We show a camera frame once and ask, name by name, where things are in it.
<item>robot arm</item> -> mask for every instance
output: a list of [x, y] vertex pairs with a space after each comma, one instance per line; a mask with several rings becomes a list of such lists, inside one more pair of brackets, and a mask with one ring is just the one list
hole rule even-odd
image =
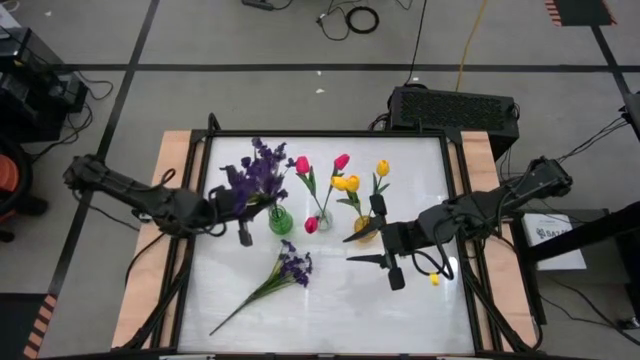
[[64, 173], [64, 181], [73, 191], [101, 191], [123, 203], [148, 214], [160, 231], [177, 237], [190, 234], [209, 233], [221, 223], [237, 220], [240, 223], [240, 243], [253, 244], [246, 222], [275, 199], [261, 200], [249, 205], [242, 212], [233, 211], [235, 195], [223, 186], [209, 193], [208, 200], [186, 189], [169, 189], [164, 184], [175, 175], [175, 171], [165, 173], [163, 181], [156, 186], [147, 186], [125, 175], [109, 169], [102, 160], [93, 155], [75, 157]]
[[376, 216], [361, 231], [344, 242], [357, 240], [379, 229], [385, 248], [384, 255], [366, 255], [349, 258], [352, 261], [373, 262], [389, 269], [392, 290], [404, 288], [401, 269], [395, 256], [413, 255], [418, 249], [437, 246], [443, 254], [442, 244], [461, 233], [459, 241], [488, 237], [500, 225], [502, 215], [517, 209], [531, 199], [564, 196], [571, 187], [571, 177], [555, 160], [543, 158], [532, 161], [524, 175], [489, 191], [474, 191], [433, 206], [418, 215], [415, 221], [386, 223], [386, 207], [381, 195], [372, 195], [371, 208]]

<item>clear glass vase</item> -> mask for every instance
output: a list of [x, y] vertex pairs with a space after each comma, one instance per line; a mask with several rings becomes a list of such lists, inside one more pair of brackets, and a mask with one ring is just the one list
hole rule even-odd
[[[364, 227], [369, 224], [369, 221], [371, 221], [370, 216], [367, 216], [367, 215], [358, 216], [356, 221], [353, 223], [353, 231], [358, 232], [364, 229]], [[369, 241], [371, 241], [374, 237], [376, 237], [377, 234], [378, 234], [378, 230], [374, 230], [368, 233], [367, 235], [365, 235], [364, 237], [358, 239], [357, 241], [360, 242], [361, 244], [366, 244]]]
[[322, 216], [321, 210], [316, 211], [313, 216], [318, 218], [318, 231], [325, 232], [331, 230], [333, 226], [333, 215], [331, 215], [329, 210], [324, 210], [324, 217]]
[[293, 228], [293, 217], [282, 205], [269, 208], [269, 227], [277, 235], [286, 235]]

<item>gray floor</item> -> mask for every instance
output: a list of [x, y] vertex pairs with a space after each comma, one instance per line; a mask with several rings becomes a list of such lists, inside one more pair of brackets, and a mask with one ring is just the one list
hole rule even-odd
[[[239, 0], [161, 0], [146, 40], [142, 64], [325, 64], [410, 62], [422, 2], [405, 12], [393, 1], [369, 0], [381, 16], [379, 29], [347, 41], [325, 39], [315, 18], [329, 0], [294, 0], [281, 12], [244, 7]], [[618, 26], [603, 28], [617, 61], [640, 65], [634, 0], [609, 0]], [[151, 0], [23, 0], [13, 15], [29, 26], [64, 61], [127, 64]], [[417, 62], [457, 64], [480, 0], [430, 0]], [[338, 36], [344, 24], [326, 21]], [[498, 65], [606, 65], [589, 28], [551, 23], [541, 0], [491, 0], [467, 63]], [[109, 98], [90, 102], [95, 121], [80, 141], [58, 147], [36, 166], [34, 193], [51, 203], [39, 219], [14, 218], [19, 234], [0, 247], [1, 292], [46, 292], [77, 203], [61, 174], [73, 155], [95, 152], [111, 115], [123, 72], [85, 72], [116, 84]], [[364, 129], [385, 111], [393, 86], [405, 71], [138, 71], [122, 108], [107, 164], [142, 181], [151, 178], [165, 130], [202, 128], [213, 111], [225, 129]], [[435, 89], [452, 90], [454, 72], [417, 72]], [[640, 74], [625, 74], [632, 91]], [[96, 92], [103, 91], [96, 86]], [[461, 91], [513, 96], [522, 108], [521, 138], [513, 147], [512, 170], [532, 158], [560, 156], [617, 117], [622, 101], [609, 73], [464, 74]], [[35, 151], [42, 145], [28, 147]], [[638, 141], [619, 130], [563, 165], [572, 192], [549, 203], [562, 208], [616, 210], [640, 198]], [[103, 196], [93, 204], [132, 220], [128, 209]], [[62, 288], [42, 356], [106, 351], [111, 344], [136, 234], [90, 212]], [[616, 276], [572, 284], [583, 289], [612, 318], [631, 315]], [[596, 319], [574, 294], [541, 281], [541, 292], [575, 316]], [[640, 350], [610, 329], [576, 323], [547, 308], [543, 349], [552, 354], [632, 359]]]

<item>yellow flower petal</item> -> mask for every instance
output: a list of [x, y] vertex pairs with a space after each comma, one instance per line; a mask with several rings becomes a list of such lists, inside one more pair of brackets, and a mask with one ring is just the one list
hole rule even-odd
[[378, 162], [378, 167], [376, 168], [376, 172], [380, 177], [387, 176], [387, 174], [389, 173], [389, 170], [391, 169], [389, 168], [389, 162], [387, 160], [380, 160], [380, 162]]
[[336, 188], [336, 190], [345, 191], [347, 189], [347, 180], [341, 176], [334, 176], [331, 178], [331, 186]]
[[356, 192], [358, 191], [358, 188], [360, 188], [359, 177], [355, 175], [351, 175], [349, 179], [347, 179], [346, 181], [347, 181], [347, 190], [349, 190], [350, 192]]

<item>pink tulip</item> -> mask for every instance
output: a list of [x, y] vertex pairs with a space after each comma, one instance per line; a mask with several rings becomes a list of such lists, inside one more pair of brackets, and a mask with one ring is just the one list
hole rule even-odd
[[316, 230], [318, 230], [318, 218], [313, 216], [308, 218], [304, 223], [304, 229], [307, 230], [309, 234], [316, 232]]
[[307, 160], [306, 156], [300, 156], [298, 160], [296, 160], [296, 171], [298, 174], [306, 174], [310, 169], [309, 160]]
[[349, 155], [347, 154], [342, 154], [333, 161], [333, 164], [336, 166], [336, 169], [338, 170], [344, 169], [344, 167], [347, 166], [348, 163], [349, 163]]

